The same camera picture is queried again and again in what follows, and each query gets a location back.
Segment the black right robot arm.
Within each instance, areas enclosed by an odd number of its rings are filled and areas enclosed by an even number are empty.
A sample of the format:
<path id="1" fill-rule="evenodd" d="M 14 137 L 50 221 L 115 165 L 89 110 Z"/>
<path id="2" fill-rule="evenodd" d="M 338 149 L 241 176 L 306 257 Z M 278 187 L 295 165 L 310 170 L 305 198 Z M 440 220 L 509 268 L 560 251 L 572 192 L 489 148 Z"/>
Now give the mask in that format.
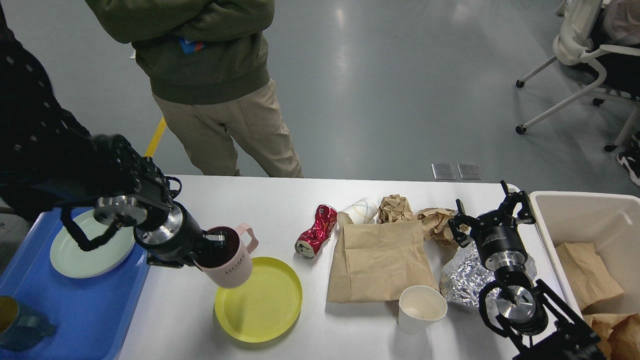
<path id="1" fill-rule="evenodd" d="M 505 198 L 498 208 L 473 217 L 460 199 L 448 221 L 461 248 L 475 244 L 480 264 L 494 280 L 479 292 L 480 317 L 487 328 L 508 338 L 518 350 L 517 360 L 603 360 L 601 338 L 543 280 L 526 273 L 529 256 L 518 231 L 535 224 L 525 191 L 510 191 L 501 181 Z"/>

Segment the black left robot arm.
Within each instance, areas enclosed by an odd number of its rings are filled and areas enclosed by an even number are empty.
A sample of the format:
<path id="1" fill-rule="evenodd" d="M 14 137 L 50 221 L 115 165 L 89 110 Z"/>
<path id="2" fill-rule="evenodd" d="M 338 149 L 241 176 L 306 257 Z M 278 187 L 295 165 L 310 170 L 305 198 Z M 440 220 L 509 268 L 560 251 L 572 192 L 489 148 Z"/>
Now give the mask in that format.
<path id="1" fill-rule="evenodd" d="M 53 208 L 78 248 L 94 251 L 134 228 L 147 262 L 221 265 L 226 230 L 202 230 L 176 202 L 179 189 L 126 137 L 91 136 L 55 98 L 44 67 L 1 16 L 1 198 L 24 218 Z"/>

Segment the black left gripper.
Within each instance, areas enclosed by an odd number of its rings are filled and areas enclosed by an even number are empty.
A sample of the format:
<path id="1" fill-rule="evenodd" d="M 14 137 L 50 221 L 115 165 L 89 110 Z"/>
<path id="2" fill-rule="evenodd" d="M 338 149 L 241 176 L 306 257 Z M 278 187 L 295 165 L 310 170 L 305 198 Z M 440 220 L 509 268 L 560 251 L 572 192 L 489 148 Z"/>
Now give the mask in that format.
<path id="1" fill-rule="evenodd" d="M 134 239 L 147 251 L 146 264 L 166 268 L 196 267 L 196 245 L 228 248 L 227 231 L 204 232 L 182 203 L 174 202 L 163 224 L 153 230 L 134 228 Z"/>

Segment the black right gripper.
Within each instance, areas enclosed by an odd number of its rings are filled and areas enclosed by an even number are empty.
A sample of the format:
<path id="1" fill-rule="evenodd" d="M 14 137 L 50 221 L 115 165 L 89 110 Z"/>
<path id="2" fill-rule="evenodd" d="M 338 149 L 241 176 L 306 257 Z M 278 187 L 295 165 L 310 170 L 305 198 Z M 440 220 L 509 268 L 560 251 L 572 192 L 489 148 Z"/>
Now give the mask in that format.
<path id="1" fill-rule="evenodd" d="M 537 223 L 528 194 L 525 191 L 510 191 L 505 180 L 501 180 L 500 185 L 505 198 L 497 210 L 477 218 L 480 221 L 479 228 L 474 228 L 474 218 L 466 214 L 460 199 L 455 200 L 457 211 L 448 221 L 458 246 L 466 248 L 474 241 L 482 266 L 490 272 L 506 266 L 524 267 L 528 253 L 517 226 Z"/>

